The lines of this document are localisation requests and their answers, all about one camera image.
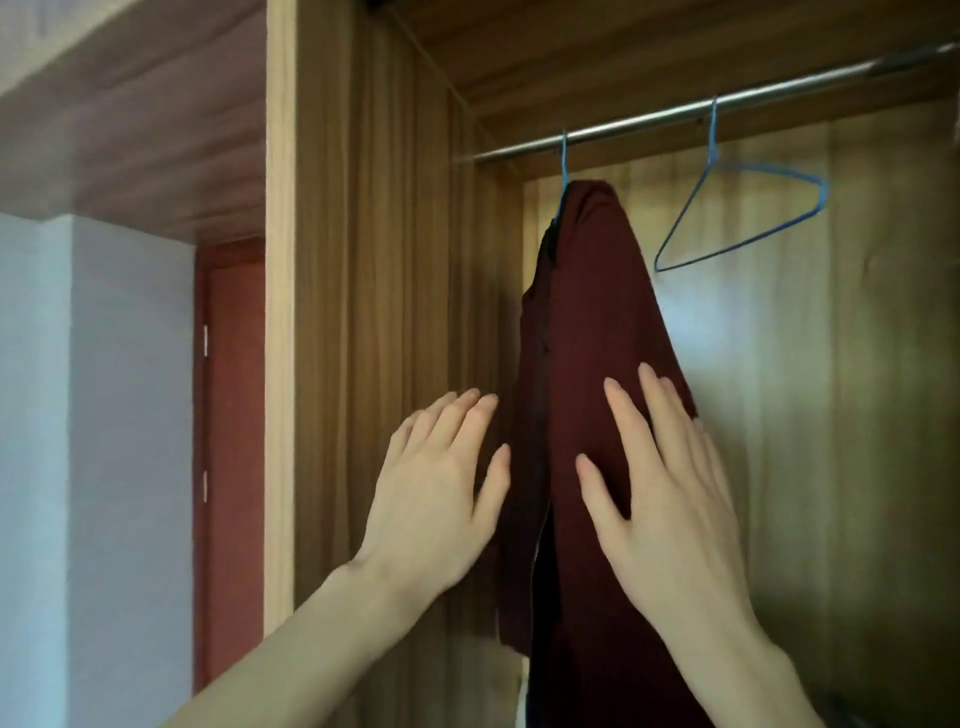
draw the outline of closet rod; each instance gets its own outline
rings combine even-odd
[[[742,91],[725,93],[717,97],[717,109],[722,111],[756,106],[768,101],[774,101],[775,99],[809,93],[810,91],[829,88],[857,79],[875,78],[877,76],[885,76],[888,73],[906,71],[916,66],[935,61],[958,49],[960,49],[960,37],[954,37],[941,43],[930,43],[909,51],[891,53],[871,61],[842,65],[827,71],[821,71],[820,73],[799,76],[798,78],[788,81],[780,81],[775,84],[754,86],[753,88],[746,88]],[[567,146],[583,144],[587,141],[606,139],[611,136],[641,132],[664,124],[689,121],[709,114],[712,104],[712,98],[701,99],[700,101],[682,104],[670,109],[642,113],[639,116],[629,116],[625,119],[617,119],[616,121],[598,124],[594,127],[584,127],[583,129],[567,133],[566,144]],[[512,144],[508,147],[491,149],[488,152],[481,152],[475,155],[473,160],[481,162],[513,159],[534,152],[544,152],[558,148],[563,142],[564,135],[557,133],[551,136],[545,136],[542,139],[534,139],[520,144]]]

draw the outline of forearm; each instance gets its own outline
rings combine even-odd
[[[315,728],[413,626],[370,566],[346,565],[169,728]]]
[[[790,659],[758,624],[705,625],[666,642],[717,728],[822,728]]]

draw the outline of dark red garment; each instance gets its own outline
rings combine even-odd
[[[613,576],[574,468],[586,453],[629,517],[606,376],[649,417],[636,371],[646,361],[691,416],[696,408],[612,188],[572,182],[559,217],[523,297],[513,485],[497,530],[500,638],[531,657],[530,728],[705,728],[660,636]]]

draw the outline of red door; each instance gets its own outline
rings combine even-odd
[[[198,251],[197,315],[202,396],[195,398],[201,442],[194,497],[194,687],[199,691],[263,639],[262,241]]]

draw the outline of left hand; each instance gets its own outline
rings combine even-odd
[[[376,567],[417,619],[473,566],[510,487],[510,449],[493,456],[474,502],[477,457],[496,395],[450,392],[415,412],[390,440],[354,561]]]

